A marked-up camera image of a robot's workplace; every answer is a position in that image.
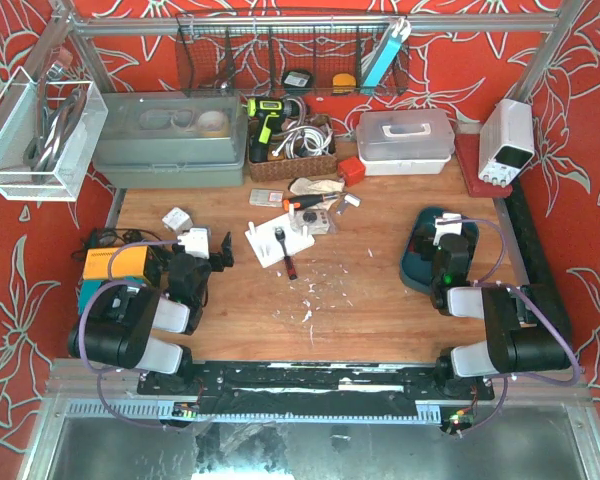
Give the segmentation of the white peg board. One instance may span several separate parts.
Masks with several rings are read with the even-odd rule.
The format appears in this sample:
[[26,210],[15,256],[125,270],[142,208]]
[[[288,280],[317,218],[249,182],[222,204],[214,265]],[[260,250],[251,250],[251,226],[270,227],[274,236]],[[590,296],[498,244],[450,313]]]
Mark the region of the white peg board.
[[284,213],[260,225],[252,221],[244,235],[262,268],[268,268],[283,260],[285,255],[293,256],[315,244],[314,236],[307,227],[299,231],[293,228],[291,213]]

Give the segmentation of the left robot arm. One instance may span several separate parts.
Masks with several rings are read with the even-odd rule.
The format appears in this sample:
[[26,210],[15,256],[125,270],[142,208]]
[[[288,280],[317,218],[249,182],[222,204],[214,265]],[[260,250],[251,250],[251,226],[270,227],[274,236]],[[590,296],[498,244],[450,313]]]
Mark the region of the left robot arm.
[[69,335],[70,355],[94,373],[128,369],[183,375],[192,362],[190,349],[152,332],[195,332],[211,275],[234,266],[232,234],[224,236],[218,252],[209,250],[209,230],[202,227],[172,241],[92,249],[87,261],[99,256],[104,271]]

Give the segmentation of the red handled ratchet wrench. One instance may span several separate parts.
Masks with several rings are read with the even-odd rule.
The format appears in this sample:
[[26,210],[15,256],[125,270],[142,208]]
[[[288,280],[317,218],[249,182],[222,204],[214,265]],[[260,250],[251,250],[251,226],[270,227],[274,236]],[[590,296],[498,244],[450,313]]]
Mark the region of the red handled ratchet wrench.
[[284,260],[287,276],[290,280],[296,280],[297,273],[296,273],[296,269],[293,264],[292,258],[289,255],[289,252],[286,247],[286,234],[285,234],[284,229],[282,227],[276,227],[274,230],[274,235],[275,235],[276,240],[280,244],[282,252],[283,252],[283,260]]

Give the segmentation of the teal plastic tray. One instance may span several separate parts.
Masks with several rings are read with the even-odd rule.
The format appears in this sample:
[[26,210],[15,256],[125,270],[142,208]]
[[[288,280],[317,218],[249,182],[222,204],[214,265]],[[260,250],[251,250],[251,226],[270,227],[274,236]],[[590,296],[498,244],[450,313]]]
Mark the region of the teal plastic tray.
[[462,233],[444,235],[435,246],[434,218],[443,212],[448,211],[425,207],[419,212],[399,263],[402,283],[429,296],[435,307],[446,299],[449,288],[469,285],[468,275],[479,240],[477,224],[462,215]]

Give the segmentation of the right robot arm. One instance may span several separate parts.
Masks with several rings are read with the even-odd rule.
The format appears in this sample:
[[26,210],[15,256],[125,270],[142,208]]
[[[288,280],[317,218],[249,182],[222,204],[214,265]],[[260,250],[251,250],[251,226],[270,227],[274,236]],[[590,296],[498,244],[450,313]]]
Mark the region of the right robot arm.
[[432,262],[432,306],[446,316],[482,320],[486,334],[484,341],[441,352],[434,368],[438,386],[463,378],[518,376],[576,384],[581,368],[573,350],[524,290],[468,281],[471,252],[471,243],[460,234],[424,240],[424,257]]

